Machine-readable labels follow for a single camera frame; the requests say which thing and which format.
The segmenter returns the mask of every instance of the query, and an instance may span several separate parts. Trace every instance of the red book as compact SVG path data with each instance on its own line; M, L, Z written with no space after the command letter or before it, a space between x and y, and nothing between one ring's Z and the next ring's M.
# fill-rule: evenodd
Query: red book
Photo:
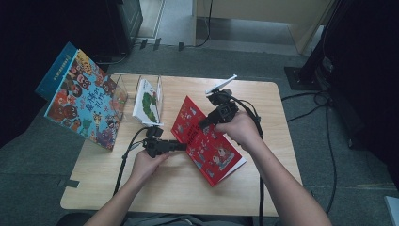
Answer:
M247 160L231 145L213 124L201 130L205 114L186 96L171 129L172 134L187 144L187 154L211 186L241 167Z

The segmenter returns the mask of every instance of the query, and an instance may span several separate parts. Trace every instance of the illustrated book cover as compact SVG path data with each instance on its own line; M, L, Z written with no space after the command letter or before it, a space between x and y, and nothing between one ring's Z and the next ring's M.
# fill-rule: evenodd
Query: illustrated book cover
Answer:
M158 77L157 89L140 77L136 89L133 117L146 126L162 125L160 113L162 111L162 85Z
M186 96L171 133L181 143L187 143L187 154L211 186L217 185L237 170L246 159L232 146L213 124L201 130L205 114Z
M82 50L67 43L36 92L50 101L46 118L113 149L127 100L120 76L111 78Z

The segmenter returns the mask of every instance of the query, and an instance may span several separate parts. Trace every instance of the floor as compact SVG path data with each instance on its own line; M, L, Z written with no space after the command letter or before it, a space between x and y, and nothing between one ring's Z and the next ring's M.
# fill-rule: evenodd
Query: floor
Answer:
M138 41L148 39L152 43L155 39L161 39L161 44L171 46L178 46L179 42L184 46L193 46L205 41L207 19L194 20L192 1L141 0L140 4L144 19ZM197 23L195 39L194 23ZM311 54L320 40L322 28L318 29L303 56ZM211 19L210 39L201 48L299 55L287 24L243 20Z

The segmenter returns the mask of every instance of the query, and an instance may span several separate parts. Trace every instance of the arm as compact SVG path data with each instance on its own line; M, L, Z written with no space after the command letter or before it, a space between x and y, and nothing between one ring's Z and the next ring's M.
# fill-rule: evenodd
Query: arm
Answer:
M238 112L231 122L215 129L227 133L250 154L284 225L331 225L320 204L263 142L247 113Z
M145 151L139 152L126 184L85 225L121 225L141 187L167 158L167 153L151 158Z

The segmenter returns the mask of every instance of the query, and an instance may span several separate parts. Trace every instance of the person's right hand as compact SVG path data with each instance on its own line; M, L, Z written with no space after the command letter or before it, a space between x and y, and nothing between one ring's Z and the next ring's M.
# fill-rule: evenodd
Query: person's right hand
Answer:
M226 133L246 151L248 151L248 144L256 140L262 140L255 122L253 122L247 112L243 111L237 112L231 122L219 123L215 127L215 130L217 132Z
M169 153L157 155L151 158L147 151L138 152L133 164L130 180L136 179L140 184L144 185L147 180L155 173L158 166L169 158Z

